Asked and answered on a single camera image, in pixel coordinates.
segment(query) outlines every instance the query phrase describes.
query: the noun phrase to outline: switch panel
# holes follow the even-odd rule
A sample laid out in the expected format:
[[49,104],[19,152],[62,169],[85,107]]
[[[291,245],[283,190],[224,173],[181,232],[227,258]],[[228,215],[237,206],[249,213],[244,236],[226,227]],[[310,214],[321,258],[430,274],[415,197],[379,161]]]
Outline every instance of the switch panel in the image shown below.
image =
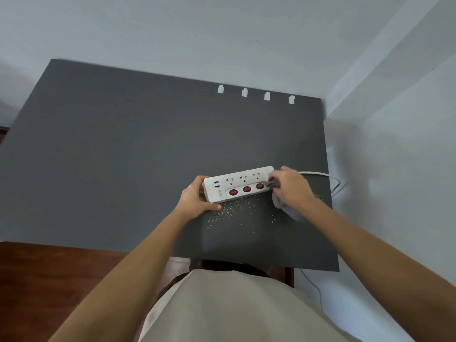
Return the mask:
[[237,173],[205,178],[202,186],[206,200],[220,203],[268,191],[265,182],[274,170],[272,166],[239,171]]

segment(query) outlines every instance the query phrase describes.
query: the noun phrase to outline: shirt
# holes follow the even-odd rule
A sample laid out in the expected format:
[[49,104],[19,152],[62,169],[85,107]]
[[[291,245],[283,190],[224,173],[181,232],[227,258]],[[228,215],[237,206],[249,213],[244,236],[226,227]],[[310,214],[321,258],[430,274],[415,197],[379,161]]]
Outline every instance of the shirt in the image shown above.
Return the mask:
[[139,341],[360,340],[282,282],[238,271],[196,269],[157,301]]

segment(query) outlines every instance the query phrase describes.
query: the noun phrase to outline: forearm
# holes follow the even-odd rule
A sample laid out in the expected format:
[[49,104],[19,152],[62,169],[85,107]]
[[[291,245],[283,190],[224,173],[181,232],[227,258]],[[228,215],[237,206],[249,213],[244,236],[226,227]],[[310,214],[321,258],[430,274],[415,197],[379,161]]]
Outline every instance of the forearm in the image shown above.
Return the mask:
[[452,284],[317,199],[299,210],[414,339],[455,337],[456,289]]
[[131,341],[187,219],[172,212],[81,302],[50,339]]

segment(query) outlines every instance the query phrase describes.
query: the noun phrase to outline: table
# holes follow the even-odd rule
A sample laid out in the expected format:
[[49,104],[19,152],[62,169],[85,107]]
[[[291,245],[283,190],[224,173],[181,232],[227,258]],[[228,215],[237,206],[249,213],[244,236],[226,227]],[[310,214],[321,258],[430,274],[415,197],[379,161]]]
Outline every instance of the table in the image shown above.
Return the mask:
[[[0,147],[1,240],[131,251],[197,175],[328,172],[318,98],[52,60]],[[332,205],[329,179],[308,176]],[[337,253],[270,193],[182,231],[174,256],[338,271]]]

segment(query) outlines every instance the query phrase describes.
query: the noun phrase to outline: power outlet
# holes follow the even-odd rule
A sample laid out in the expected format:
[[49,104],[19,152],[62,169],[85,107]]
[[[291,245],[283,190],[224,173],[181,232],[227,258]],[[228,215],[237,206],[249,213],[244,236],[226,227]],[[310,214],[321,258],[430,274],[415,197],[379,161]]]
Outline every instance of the power outlet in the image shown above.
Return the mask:
[[205,178],[202,187],[206,200],[220,203],[265,192],[268,190],[266,182],[273,170],[274,168],[269,166]]

